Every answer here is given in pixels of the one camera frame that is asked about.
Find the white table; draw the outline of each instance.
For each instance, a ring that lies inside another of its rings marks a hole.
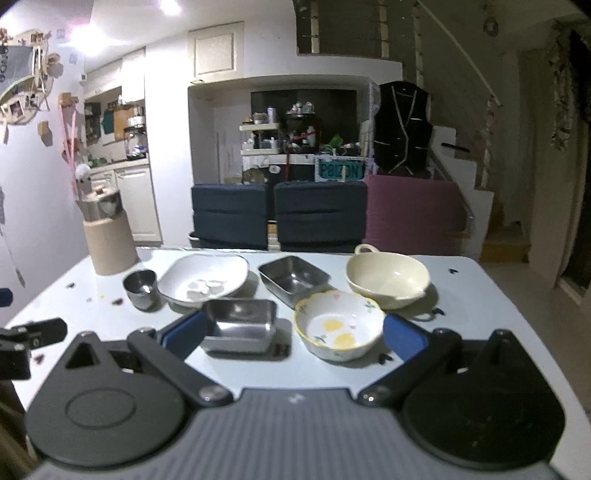
[[[195,252],[166,249],[139,249],[143,266],[154,270],[160,277],[171,263]],[[256,287],[257,267],[282,255],[281,253],[241,253],[250,263],[252,282]],[[299,254],[305,260],[328,272],[331,285],[349,290],[345,279],[346,255]],[[591,426],[573,390],[550,353],[521,316],[515,306],[497,288],[483,269],[474,261],[463,257],[417,257],[431,274],[434,289],[425,300],[404,311],[414,317],[420,311],[430,312],[436,304],[445,315],[436,315],[420,325],[433,330],[447,327],[460,333],[465,339],[486,339],[497,328],[512,330],[547,378],[566,412],[566,428],[552,459],[552,465],[570,480],[591,479]],[[123,339],[141,326],[160,329],[181,315],[164,306],[159,312],[142,313],[136,310],[123,290],[121,280],[126,273],[110,277],[95,275],[90,258],[85,258],[64,276],[59,278],[23,311],[9,326],[31,320],[61,317],[68,324],[68,336],[58,345],[48,346],[35,354],[43,353],[44,361],[31,363],[31,379],[15,382],[23,405],[28,407],[35,392],[45,380],[65,348],[74,336],[83,330],[94,330],[102,340]],[[256,298],[275,299],[258,282]],[[113,305],[124,298],[123,305]],[[285,359],[234,361],[214,358],[197,348],[186,362],[202,373],[228,387],[239,396],[243,387],[348,387],[356,394],[362,387],[374,382],[400,360],[379,365],[371,361],[360,362],[357,368],[335,367],[309,354],[295,331],[291,329],[293,311],[277,300],[278,317],[282,335],[291,338],[291,355]]]

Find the ceiling light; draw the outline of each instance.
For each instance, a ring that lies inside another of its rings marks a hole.
[[[180,15],[181,7],[176,0],[160,0],[160,10],[164,15],[176,16]]]
[[[84,55],[93,57],[110,46],[107,36],[96,25],[78,25],[72,29],[70,45]]]

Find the metal cup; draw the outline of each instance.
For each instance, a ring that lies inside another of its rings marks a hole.
[[[123,287],[131,303],[138,310],[146,312],[160,304],[156,288],[156,273],[152,270],[138,270],[130,273],[123,281]]]

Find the cream bowl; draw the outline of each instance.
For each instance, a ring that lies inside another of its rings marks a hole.
[[[431,283],[429,270],[418,260],[358,245],[346,267],[354,292],[375,300],[384,310],[397,310],[422,299]]]
[[[368,353],[382,335],[384,312],[371,299],[332,290],[295,306],[294,324],[306,348],[318,358],[349,362]]]

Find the ceiling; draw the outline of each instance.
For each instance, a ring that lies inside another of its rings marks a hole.
[[[158,0],[95,0],[91,22],[109,39],[102,53],[86,58],[91,72],[162,38],[255,16],[293,12],[291,0],[177,0],[182,13],[167,17]]]

